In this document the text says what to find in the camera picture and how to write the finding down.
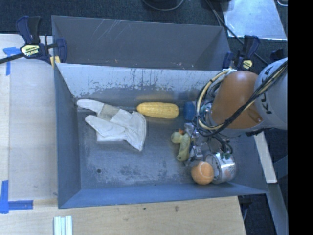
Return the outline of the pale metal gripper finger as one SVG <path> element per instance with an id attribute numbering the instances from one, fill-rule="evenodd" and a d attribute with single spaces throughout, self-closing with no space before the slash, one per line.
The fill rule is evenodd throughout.
<path id="1" fill-rule="evenodd" d="M 196 139 L 196 128 L 192 123 L 185 123 L 184 124 L 185 133 L 188 134 L 191 141 Z"/>
<path id="2" fill-rule="evenodd" d="M 190 161 L 202 161 L 203 160 L 203 153 L 200 147 L 198 146 L 191 146 L 189 151 L 189 160 Z"/>

